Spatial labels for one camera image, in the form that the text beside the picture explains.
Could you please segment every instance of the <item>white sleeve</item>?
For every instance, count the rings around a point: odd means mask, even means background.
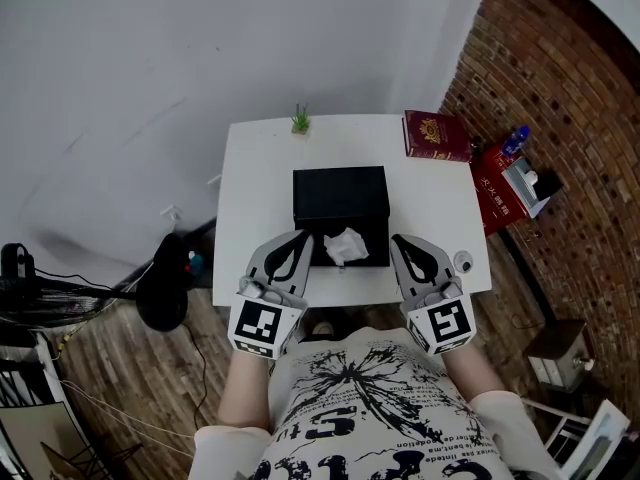
[[[489,391],[475,397],[469,405],[512,472],[526,471],[531,473],[529,478],[565,478],[542,444],[518,395],[508,391]]]
[[[236,480],[256,471],[271,434],[260,428],[203,427],[194,436],[189,480]]]

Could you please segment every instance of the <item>red box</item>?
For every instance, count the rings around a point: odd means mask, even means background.
[[[520,154],[509,158],[500,149],[501,146],[497,145],[485,151],[481,159],[471,166],[485,236],[529,217],[526,207],[502,175],[520,158]]]

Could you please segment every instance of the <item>red brick wall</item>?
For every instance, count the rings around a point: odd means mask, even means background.
[[[638,73],[640,54],[586,0],[483,0],[442,108],[488,143],[531,126],[526,155],[565,187],[509,231],[556,315],[589,322],[594,375],[636,422]]]

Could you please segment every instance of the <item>blue bottle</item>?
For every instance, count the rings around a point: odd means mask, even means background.
[[[189,252],[189,272],[193,277],[198,277],[204,267],[204,259],[199,254],[190,251]]]
[[[504,141],[504,144],[502,145],[502,149],[501,149],[502,154],[509,158],[512,157],[518,151],[520,151],[520,148],[527,141],[528,138],[529,138],[529,127],[521,126],[511,134],[511,137],[509,137],[507,140]]]

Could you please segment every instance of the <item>small round object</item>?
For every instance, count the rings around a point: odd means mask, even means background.
[[[573,360],[573,365],[576,368],[582,368],[583,370],[590,372],[593,370],[596,362],[594,359],[587,359],[586,357],[576,357]]]
[[[468,274],[473,268],[473,256],[467,251],[458,251],[453,257],[453,267],[461,274]]]
[[[529,171],[524,175],[524,181],[526,181],[532,187],[538,183],[538,173],[536,171]]]

